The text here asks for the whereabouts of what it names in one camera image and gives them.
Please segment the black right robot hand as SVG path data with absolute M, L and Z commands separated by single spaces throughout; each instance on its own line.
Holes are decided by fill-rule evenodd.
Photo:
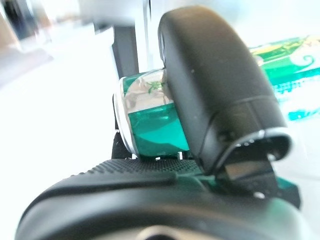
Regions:
M 165 13 L 163 69 L 113 96 L 112 159 L 24 211 L 17 240 L 311 240 L 298 187 L 272 162 L 293 137 L 270 82 L 212 10 Z

